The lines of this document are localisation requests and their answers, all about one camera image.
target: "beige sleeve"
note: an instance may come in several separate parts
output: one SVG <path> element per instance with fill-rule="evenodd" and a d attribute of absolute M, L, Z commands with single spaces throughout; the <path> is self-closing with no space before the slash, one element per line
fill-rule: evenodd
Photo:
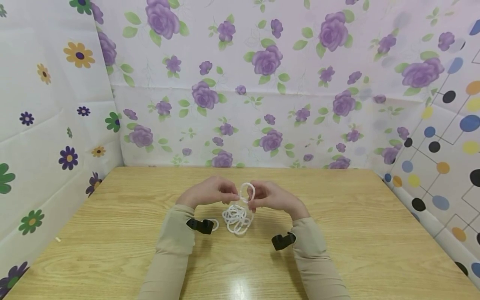
<path fill-rule="evenodd" d="M 293 251 L 308 299 L 350 300 L 315 221 L 311 217 L 296 220 L 291 232 L 297 237 Z"/>
<path fill-rule="evenodd" d="M 178 300 L 180 297 L 188 256 L 195 245 L 194 231 L 186 224 L 193 213 L 193 208 L 179 204 L 168 211 L 138 300 Z"/>

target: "black dot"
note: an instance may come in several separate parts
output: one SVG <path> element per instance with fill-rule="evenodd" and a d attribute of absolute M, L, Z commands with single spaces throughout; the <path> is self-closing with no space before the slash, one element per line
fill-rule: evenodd
<path fill-rule="evenodd" d="M 428 150 L 430 150 L 432 153 L 437 153 L 440 150 L 440 143 L 431 142 L 430 145 L 428 145 Z"/>
<path fill-rule="evenodd" d="M 425 203 L 420 198 L 415 198 L 412 200 L 412 206 L 415 208 L 416 211 L 422 212 L 426 209 Z"/>
<path fill-rule="evenodd" d="M 412 144 L 413 144 L 413 140 L 412 140 L 411 138 L 407 138 L 407 139 L 405 140 L 405 143 L 403 143 L 403 145 L 404 145 L 405 147 L 407 147 L 407 148 L 408 148 L 408 147 L 411 147 Z"/>
<path fill-rule="evenodd" d="M 463 274 L 465 274 L 465 276 L 468 276 L 468 270 L 467 268 L 465 268 L 464 265 L 462 265 L 461 263 L 459 262 L 455 262 L 456 266 L 460 268 L 460 270 L 462 270 Z"/>
<path fill-rule="evenodd" d="M 443 101 L 444 103 L 450 103 L 455 100 L 456 93 L 454 91 L 448 91 L 445 93 Z"/>

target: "orange dot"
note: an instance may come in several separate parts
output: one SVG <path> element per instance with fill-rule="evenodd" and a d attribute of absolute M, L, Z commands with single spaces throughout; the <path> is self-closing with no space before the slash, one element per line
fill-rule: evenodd
<path fill-rule="evenodd" d="M 467 240 L 467 235 L 465 234 L 465 232 L 458 227 L 453 227 L 452 228 L 452 233 L 456 237 L 456 239 L 459 240 L 459 241 L 466 241 Z"/>
<path fill-rule="evenodd" d="M 450 172 L 450 166 L 446 162 L 442 161 L 442 162 L 437 164 L 437 171 L 440 174 L 446 174 L 446 173 Z"/>
<path fill-rule="evenodd" d="M 402 187 L 402 179 L 399 176 L 393 176 L 393 186 L 397 188 Z"/>
<path fill-rule="evenodd" d="M 480 93 L 480 81 L 472 81 L 467 85 L 467 94 L 471 95 L 476 95 Z"/>

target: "green flower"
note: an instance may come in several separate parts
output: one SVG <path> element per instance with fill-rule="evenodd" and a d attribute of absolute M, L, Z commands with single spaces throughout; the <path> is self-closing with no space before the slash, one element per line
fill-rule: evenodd
<path fill-rule="evenodd" d="M 92 14 L 90 0 L 71 0 L 70 6 L 76 7 L 78 13 L 83 14 L 85 12 L 88 15 Z"/>
<path fill-rule="evenodd" d="M 12 190 L 12 187 L 7 184 L 7 182 L 13 181 L 15 179 L 15 174 L 8 173 L 8 165 L 0 164 L 0 194 L 6 194 Z"/>
<path fill-rule="evenodd" d="M 119 116 L 113 111 L 110 113 L 110 118 L 105 119 L 105 123 L 108 124 L 108 130 L 113 129 L 113 132 L 118 132 L 120 130 Z"/>
<path fill-rule="evenodd" d="M 28 232 L 34 233 L 37 227 L 42 226 L 42 219 L 45 215 L 42 214 L 42 210 L 39 209 L 36 212 L 32 210 L 28 216 L 22 218 L 22 223 L 18 230 L 23 231 L 22 234 L 26 235 Z"/>

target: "person's right hand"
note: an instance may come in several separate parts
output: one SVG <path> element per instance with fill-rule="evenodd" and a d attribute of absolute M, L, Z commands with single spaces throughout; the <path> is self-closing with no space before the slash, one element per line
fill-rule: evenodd
<path fill-rule="evenodd" d="M 252 197 L 252 189 L 247 189 L 250 201 L 248 208 L 256 212 L 258 207 L 269 207 L 275 210 L 283 210 L 290 215 L 293 221 L 310 217 L 303 202 L 293 194 L 285 191 L 271 181 L 252 180 L 255 187 L 255 198 Z"/>

